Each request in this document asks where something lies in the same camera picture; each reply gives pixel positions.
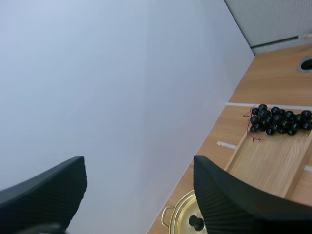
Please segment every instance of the grapes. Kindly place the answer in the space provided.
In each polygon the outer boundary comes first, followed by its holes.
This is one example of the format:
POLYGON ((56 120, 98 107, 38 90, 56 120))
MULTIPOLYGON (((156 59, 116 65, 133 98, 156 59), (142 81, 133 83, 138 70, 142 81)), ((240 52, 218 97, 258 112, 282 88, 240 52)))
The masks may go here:
POLYGON ((295 131, 299 130, 300 129, 300 124, 299 123, 293 123, 291 125, 291 129, 293 129, 295 131))
POLYGON ((261 118, 260 121, 259 121, 259 123, 260 123, 263 127, 267 126, 267 123, 265 122, 265 119, 264 119, 264 118, 261 118))
POLYGON ((253 125, 253 126, 250 127, 250 131, 251 131, 252 133, 255 133, 255 132, 258 131, 258 129, 256 129, 256 127, 253 125))
POLYGON ((312 126, 309 123, 302 124, 302 129, 304 130, 311 130, 312 126))
POLYGON ((260 129, 262 128, 261 125, 258 124, 258 123, 254 124, 254 127, 255 127, 257 130, 260 130, 260 129))
POLYGON ((250 117, 250 132, 265 131, 268 135, 274 135, 275 132, 280 134, 287 133, 295 135, 300 129, 312 129, 312 112, 308 110, 295 114, 292 111, 285 111, 275 106, 268 110, 265 104, 259 105, 258 108, 252 108, 250 117))
POLYGON ((271 111, 267 111, 267 113, 268 113, 268 116, 272 116, 273 117, 271 111))
POLYGON ((259 118, 257 116, 252 116, 250 118, 250 123, 252 124, 259 123, 259 118))
POLYGON ((267 128, 265 130, 265 132, 268 134, 268 135, 274 135, 275 131, 272 129, 272 128, 267 128))
POLYGON ((280 133, 280 134, 285 134, 287 132, 287 129, 286 128, 280 128, 279 130, 278 130, 278 133, 280 133))
POLYGON ((261 132, 264 132, 265 131, 265 126, 262 126, 261 125, 261 128, 259 129, 261 132))
POLYGON ((304 116, 304 118, 306 120, 308 120, 308 119, 310 119, 312 117, 311 111, 303 111, 303 112, 301 112, 301 114, 304 116))
POLYGON ((267 110, 268 106, 266 104, 261 104, 261 105, 259 105, 258 109, 259 110, 267 110))
POLYGON ((253 108, 252 109, 252 114, 253 115, 258 115, 259 109, 258 108, 253 108))
POLYGON ((296 122, 298 123, 303 123, 304 121, 304 116, 302 114, 297 114, 295 117, 296 122))
POLYGON ((274 131, 278 131, 278 129, 279 129, 279 125, 278 124, 276 124, 276 123, 274 123, 273 125, 272 125, 272 127, 271 127, 274 131))
POLYGON ((294 113, 292 111, 286 111, 285 112, 285 118, 287 120, 292 120, 294 118, 294 113))
POLYGON ((275 115, 273 117, 273 120, 275 123, 280 123, 283 120, 283 116, 282 115, 275 115))
POLYGON ((288 128, 290 125, 287 120, 283 120, 280 124, 282 128, 288 128))
POLYGON ((272 116, 267 116, 267 117, 265 118, 265 122, 266 122, 266 124, 272 123, 272 122, 273 122, 273 117, 272 117, 272 116))
POLYGON ((297 133, 297 131, 296 131, 296 130, 293 130, 293 129, 291 129, 291 128, 287 130, 287 134, 288 134, 288 135, 291 135, 291 136, 292 136, 292 135, 295 135, 296 133, 297 133))
POLYGON ((268 113, 267 113, 266 110, 259 110, 258 116, 259 116, 260 118, 265 118, 266 116, 268 116, 268 113))
POLYGON ((281 112, 280 112, 280 109, 279 109, 277 106, 275 106, 275 107, 273 107, 273 108, 271 109, 271 113, 272 113, 273 115, 278 115, 278 114, 280 114, 281 112))

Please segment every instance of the black grape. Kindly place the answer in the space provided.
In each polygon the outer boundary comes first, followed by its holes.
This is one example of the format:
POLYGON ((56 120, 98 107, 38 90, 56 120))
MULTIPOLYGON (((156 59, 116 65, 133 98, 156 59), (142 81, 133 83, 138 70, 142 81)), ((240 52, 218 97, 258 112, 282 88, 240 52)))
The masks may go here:
POLYGON ((258 108, 253 108, 252 109, 252 114, 253 115, 258 115, 259 109, 258 108))
POLYGON ((261 104, 261 105, 259 105, 258 109, 259 110, 267 110, 268 106, 266 104, 261 104))

